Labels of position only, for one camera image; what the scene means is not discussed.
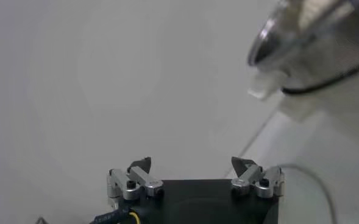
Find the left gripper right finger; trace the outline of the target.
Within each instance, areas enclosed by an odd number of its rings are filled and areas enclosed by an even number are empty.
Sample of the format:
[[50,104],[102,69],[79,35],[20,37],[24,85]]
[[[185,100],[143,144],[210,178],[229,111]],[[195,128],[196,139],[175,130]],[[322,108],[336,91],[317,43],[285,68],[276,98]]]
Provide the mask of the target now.
[[231,192],[236,197],[254,191],[259,198],[281,197],[285,192],[285,174],[280,166],[264,170],[255,161],[233,156],[232,167],[237,175],[230,182]]

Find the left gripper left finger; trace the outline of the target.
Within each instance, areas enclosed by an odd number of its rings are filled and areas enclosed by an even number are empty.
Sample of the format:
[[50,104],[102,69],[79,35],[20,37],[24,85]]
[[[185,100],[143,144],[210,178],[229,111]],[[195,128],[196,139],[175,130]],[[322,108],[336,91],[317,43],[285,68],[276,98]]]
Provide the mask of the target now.
[[160,199],[164,195],[164,183],[150,174],[151,157],[133,161],[126,170],[110,169],[107,173],[108,204],[117,210],[124,202],[135,202],[144,195]]

